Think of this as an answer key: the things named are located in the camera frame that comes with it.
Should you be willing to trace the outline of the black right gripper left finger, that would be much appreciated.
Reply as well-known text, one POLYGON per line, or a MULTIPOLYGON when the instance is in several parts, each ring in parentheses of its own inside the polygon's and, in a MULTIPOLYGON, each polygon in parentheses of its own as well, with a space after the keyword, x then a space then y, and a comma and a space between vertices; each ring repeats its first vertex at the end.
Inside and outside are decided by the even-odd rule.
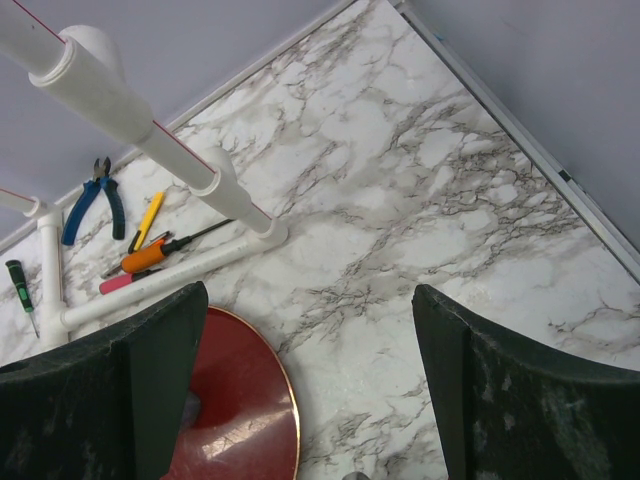
POLYGON ((137 314, 1 369, 4 479, 168 473, 206 320, 191 283, 137 314))

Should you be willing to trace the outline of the ribbed grey cup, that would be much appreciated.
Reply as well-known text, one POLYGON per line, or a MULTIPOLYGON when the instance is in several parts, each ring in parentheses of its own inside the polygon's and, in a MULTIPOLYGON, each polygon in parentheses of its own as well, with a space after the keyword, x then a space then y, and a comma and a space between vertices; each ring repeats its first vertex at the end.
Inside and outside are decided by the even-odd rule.
POLYGON ((362 472, 355 471, 345 475, 342 480, 370 480, 370 478, 362 472))

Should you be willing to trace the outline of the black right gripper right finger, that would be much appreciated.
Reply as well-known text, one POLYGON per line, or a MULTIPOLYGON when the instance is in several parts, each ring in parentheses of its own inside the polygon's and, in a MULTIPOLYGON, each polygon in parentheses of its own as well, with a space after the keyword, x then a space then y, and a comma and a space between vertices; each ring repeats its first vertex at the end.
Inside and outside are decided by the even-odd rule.
POLYGON ((412 306, 449 478, 638 478, 638 371, 546 346, 429 285, 412 306))

